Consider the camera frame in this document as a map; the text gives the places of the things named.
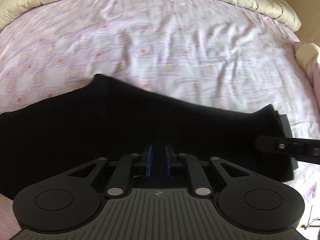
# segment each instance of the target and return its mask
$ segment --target black cloth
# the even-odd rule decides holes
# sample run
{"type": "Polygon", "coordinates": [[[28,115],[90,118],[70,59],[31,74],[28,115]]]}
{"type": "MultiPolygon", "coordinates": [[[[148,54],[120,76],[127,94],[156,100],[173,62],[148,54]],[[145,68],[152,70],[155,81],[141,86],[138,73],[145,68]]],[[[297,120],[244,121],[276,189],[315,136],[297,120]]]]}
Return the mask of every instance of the black cloth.
{"type": "Polygon", "coordinates": [[[255,149],[259,135],[284,136],[271,105],[253,114],[226,111],[97,74],[84,88],[0,115],[0,193],[13,199],[24,187],[92,159],[118,160],[153,143],[292,179],[289,158],[255,149]]]}

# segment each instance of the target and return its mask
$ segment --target patterned bed sheet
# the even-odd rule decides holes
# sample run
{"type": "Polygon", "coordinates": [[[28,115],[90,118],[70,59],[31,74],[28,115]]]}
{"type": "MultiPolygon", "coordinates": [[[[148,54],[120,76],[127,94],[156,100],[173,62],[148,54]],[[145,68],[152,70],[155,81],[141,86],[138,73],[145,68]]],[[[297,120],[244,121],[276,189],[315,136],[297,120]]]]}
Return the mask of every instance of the patterned bed sheet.
{"type": "MultiPolygon", "coordinates": [[[[0,33],[0,113],[102,73],[204,106],[251,113],[273,104],[288,115],[294,137],[320,139],[297,41],[284,24],[219,0],[62,0],[0,33]]],[[[299,163],[287,184],[308,202],[319,178],[319,165],[299,163]]],[[[19,230],[11,205],[0,196],[0,240],[19,230]]]]}

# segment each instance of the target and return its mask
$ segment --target crosshair symbol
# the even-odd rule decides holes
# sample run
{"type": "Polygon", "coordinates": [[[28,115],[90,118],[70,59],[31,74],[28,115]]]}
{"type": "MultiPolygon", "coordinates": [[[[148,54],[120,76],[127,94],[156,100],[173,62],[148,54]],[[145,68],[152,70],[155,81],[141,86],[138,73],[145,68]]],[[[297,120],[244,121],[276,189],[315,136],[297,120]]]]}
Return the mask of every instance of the crosshair symbol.
{"type": "Polygon", "coordinates": [[[156,191],[154,194],[156,194],[157,196],[161,196],[162,194],[164,194],[162,191],[158,190],[156,191]]]}

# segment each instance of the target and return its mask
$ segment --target gray ribbed panel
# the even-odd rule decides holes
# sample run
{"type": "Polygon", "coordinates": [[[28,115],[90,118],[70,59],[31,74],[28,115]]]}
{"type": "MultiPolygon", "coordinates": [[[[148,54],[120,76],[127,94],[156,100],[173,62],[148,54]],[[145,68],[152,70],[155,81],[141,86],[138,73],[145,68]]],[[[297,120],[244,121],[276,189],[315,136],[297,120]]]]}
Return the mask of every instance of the gray ribbed panel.
{"type": "Polygon", "coordinates": [[[62,234],[23,230],[14,240],[300,240],[296,230],[257,234],[225,221],[210,200],[186,189],[133,189],[122,199],[107,201],[101,213],[82,228],[62,234]]]}

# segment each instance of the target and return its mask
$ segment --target triangular cutout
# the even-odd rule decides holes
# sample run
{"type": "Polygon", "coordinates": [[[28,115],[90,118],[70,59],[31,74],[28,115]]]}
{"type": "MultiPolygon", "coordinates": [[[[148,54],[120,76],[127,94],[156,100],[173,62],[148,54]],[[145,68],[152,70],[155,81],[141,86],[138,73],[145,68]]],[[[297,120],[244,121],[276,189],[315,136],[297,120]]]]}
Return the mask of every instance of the triangular cutout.
{"type": "Polygon", "coordinates": [[[86,178],[86,177],[91,173],[91,171],[93,171],[93,169],[94,169],[96,166],[97,166],[96,164],[91,164],[91,165],[89,165],[89,166],[84,167],[84,168],[81,169],[81,170],[78,170],[78,171],[75,171],[75,172],[72,173],[72,174],[69,174],[69,176],[79,177],[79,178],[86,178]]]}
{"type": "Polygon", "coordinates": [[[221,163],[221,166],[225,169],[225,171],[233,178],[249,176],[250,174],[241,171],[227,163],[221,163]]]}

